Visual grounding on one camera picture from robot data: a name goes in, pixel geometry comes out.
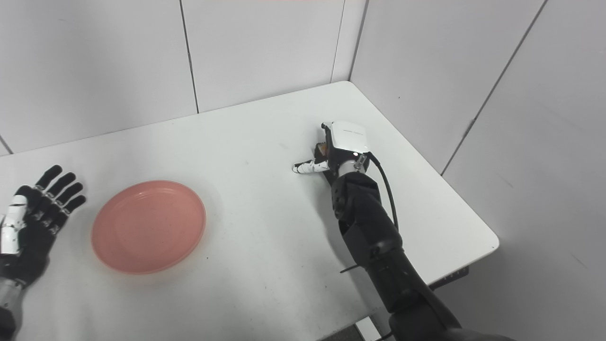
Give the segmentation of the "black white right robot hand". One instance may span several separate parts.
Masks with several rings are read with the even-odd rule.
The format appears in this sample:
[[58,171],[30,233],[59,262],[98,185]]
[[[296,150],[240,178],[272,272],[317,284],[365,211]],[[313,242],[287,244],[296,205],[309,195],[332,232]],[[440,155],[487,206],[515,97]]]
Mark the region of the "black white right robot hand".
[[325,140],[315,145],[313,158],[294,164],[294,173],[330,173],[338,178],[346,173],[365,173],[370,162],[366,130],[345,121],[324,122]]

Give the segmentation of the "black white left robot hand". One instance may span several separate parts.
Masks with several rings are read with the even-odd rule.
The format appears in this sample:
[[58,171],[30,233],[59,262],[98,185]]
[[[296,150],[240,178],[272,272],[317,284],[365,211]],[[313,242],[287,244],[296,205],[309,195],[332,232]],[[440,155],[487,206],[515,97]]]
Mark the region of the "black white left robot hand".
[[47,169],[34,186],[15,192],[1,218],[1,278],[21,286],[44,272],[58,234],[87,200],[73,172],[59,165]]

